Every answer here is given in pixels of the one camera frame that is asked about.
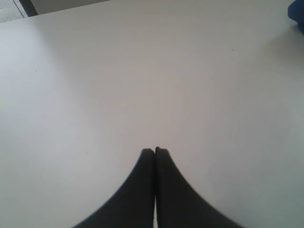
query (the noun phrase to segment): white tabletop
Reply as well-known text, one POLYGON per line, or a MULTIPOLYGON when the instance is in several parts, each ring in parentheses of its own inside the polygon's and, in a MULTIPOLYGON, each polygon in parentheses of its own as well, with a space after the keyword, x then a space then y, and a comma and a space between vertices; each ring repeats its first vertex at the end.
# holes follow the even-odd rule
POLYGON ((111 0, 0 24, 0 227, 75 225, 160 146, 243 226, 302 228, 290 2, 111 0))

